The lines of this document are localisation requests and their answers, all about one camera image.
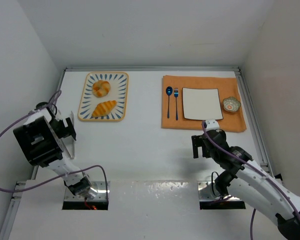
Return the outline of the round twisted bread roll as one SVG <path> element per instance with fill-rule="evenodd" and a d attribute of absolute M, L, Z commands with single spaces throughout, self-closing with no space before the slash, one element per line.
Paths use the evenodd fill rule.
<path fill-rule="evenodd" d="M 108 81 L 98 80 L 92 85 L 92 94 L 97 98 L 105 97 L 111 90 L 111 85 Z"/>

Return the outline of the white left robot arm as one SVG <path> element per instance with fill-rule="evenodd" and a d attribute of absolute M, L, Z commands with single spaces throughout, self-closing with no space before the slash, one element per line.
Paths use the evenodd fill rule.
<path fill-rule="evenodd" d="M 63 139 L 76 141 L 73 117 L 62 118 L 51 107 L 36 108 L 26 122 L 15 128 L 13 134 L 32 166 L 40 166 L 61 176 L 65 186 L 74 196 L 92 200 L 97 196 L 89 176 L 74 165 L 74 153 L 70 153 Z"/>

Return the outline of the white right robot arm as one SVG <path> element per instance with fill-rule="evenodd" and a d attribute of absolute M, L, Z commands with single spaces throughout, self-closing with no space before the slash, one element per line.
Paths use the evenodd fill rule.
<path fill-rule="evenodd" d="M 223 130 L 191 137 L 193 157 L 211 158 L 223 172 L 212 179 L 211 193 L 244 201 L 267 217 L 287 240 L 300 240 L 300 196 L 286 189 L 239 146 L 229 146 Z"/>

